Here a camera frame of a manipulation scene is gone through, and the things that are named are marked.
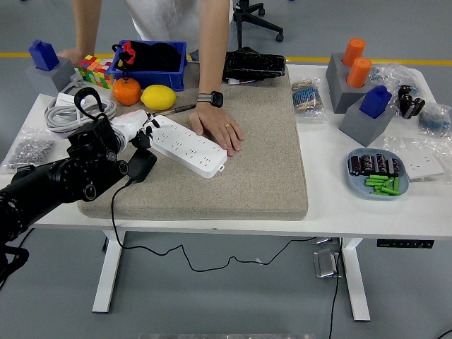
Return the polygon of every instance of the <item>rubik's cube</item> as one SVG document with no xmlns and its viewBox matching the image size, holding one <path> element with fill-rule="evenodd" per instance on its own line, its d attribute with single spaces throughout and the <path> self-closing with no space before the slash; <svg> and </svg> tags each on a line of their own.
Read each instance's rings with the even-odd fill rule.
<svg viewBox="0 0 452 339">
<path fill-rule="evenodd" d="M 103 61 L 92 55 L 87 55 L 77 66 L 80 75 L 89 83 L 103 88 L 112 88 L 114 76 L 110 73 L 110 61 Z"/>
</svg>

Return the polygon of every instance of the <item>green battery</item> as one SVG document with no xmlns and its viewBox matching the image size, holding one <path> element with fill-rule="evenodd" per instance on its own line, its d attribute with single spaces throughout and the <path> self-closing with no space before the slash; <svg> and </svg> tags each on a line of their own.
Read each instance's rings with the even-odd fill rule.
<svg viewBox="0 0 452 339">
<path fill-rule="evenodd" d="M 380 180 L 388 180 L 389 177 L 387 175 L 377 175 L 377 174 L 370 174 L 369 179 L 380 179 Z"/>
<path fill-rule="evenodd" d="M 394 181 L 394 178 L 389 178 L 388 180 L 386 180 L 384 183 L 383 183 L 383 186 L 389 186 L 389 185 L 391 185 L 391 182 L 393 182 Z"/>
<path fill-rule="evenodd" d="M 383 180 L 366 180 L 365 182 L 364 182 L 365 184 L 384 184 L 384 181 Z"/>
<path fill-rule="evenodd" d="M 389 193 L 384 193 L 381 191 L 370 192 L 370 194 L 375 194 L 377 196 L 388 196 L 389 195 Z"/>
<path fill-rule="evenodd" d="M 388 189 L 387 187 L 381 187 L 381 191 L 385 192 L 385 193 L 389 193 L 392 196 L 399 196 L 400 193 L 398 193 L 397 191 L 394 191 L 393 189 Z"/>
<path fill-rule="evenodd" d="M 394 178 L 393 190 L 398 192 L 398 177 Z"/>
<path fill-rule="evenodd" d="M 365 182 L 365 186 L 367 187 L 376 187 L 376 186 L 383 186 L 382 182 Z"/>
</svg>

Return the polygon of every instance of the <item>gray floor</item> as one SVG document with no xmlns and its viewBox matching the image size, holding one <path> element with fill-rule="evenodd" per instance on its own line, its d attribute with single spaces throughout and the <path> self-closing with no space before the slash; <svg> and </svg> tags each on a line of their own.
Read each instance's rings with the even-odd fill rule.
<svg viewBox="0 0 452 339">
<path fill-rule="evenodd" d="M 244 45 L 288 57 L 329 57 L 348 39 L 367 41 L 365 56 L 447 60 L 452 55 L 446 0 L 266 0 L 266 18 L 285 29 L 285 41 L 245 24 Z M 2 0 L 0 53 L 26 52 L 35 39 L 55 50 L 74 44 L 69 0 Z M 99 53 L 136 33 L 120 0 L 104 1 Z M 24 69 L 31 59 L 1 58 L 0 157 L 30 110 L 36 93 Z M 418 66 L 437 102 L 452 105 L 450 66 Z M 180 251 L 160 258 L 142 250 L 121 259 L 109 314 L 91 308 L 102 267 L 100 232 L 35 230 L 25 247 L 30 260 L 0 291 L 0 338 L 137 338 L 140 333 L 294 333 L 327 338 L 335 281 L 314 275 L 310 242 L 292 243 L 269 266 L 231 265 L 190 271 Z M 213 234 L 128 234 L 128 245 L 158 251 L 184 244 L 195 268 L 229 256 L 270 260 L 289 239 Z M 437 338 L 452 328 L 452 244 L 379 249 L 375 239 L 358 248 L 372 321 L 354 322 L 346 280 L 335 304 L 333 338 Z"/>
</svg>

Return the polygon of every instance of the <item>hand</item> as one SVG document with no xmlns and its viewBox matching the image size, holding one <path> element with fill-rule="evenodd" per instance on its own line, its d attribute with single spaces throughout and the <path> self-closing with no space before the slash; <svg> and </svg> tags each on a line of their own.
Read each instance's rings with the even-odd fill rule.
<svg viewBox="0 0 452 339">
<path fill-rule="evenodd" d="M 88 54 L 83 53 L 81 50 L 76 48 L 65 49 L 59 53 L 56 53 L 59 57 L 67 58 L 71 60 L 74 66 L 77 66 L 80 61 L 83 60 Z"/>
<path fill-rule="evenodd" d="M 190 114 L 190 122 L 197 135 L 204 129 L 209 131 L 227 155 L 234 156 L 234 151 L 240 151 L 240 141 L 244 140 L 239 125 L 225 110 L 212 106 L 209 102 L 198 102 Z"/>
</svg>

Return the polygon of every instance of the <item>person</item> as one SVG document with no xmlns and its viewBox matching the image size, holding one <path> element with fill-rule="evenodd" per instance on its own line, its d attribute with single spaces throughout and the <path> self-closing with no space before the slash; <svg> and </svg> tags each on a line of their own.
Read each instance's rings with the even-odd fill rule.
<svg viewBox="0 0 452 339">
<path fill-rule="evenodd" d="M 142 40 L 188 40 L 187 49 L 190 48 L 191 51 L 195 50 L 198 42 L 198 91 L 221 92 L 232 0 L 123 1 Z M 72 3 L 76 22 L 76 47 L 65 49 L 58 55 L 70 59 L 76 65 L 87 55 L 94 54 L 102 0 L 73 0 Z M 197 102 L 189 119 L 197 135 L 210 132 L 229 156 L 234 156 L 235 152 L 242 149 L 242 130 L 223 108 L 214 107 L 209 102 Z"/>
</svg>

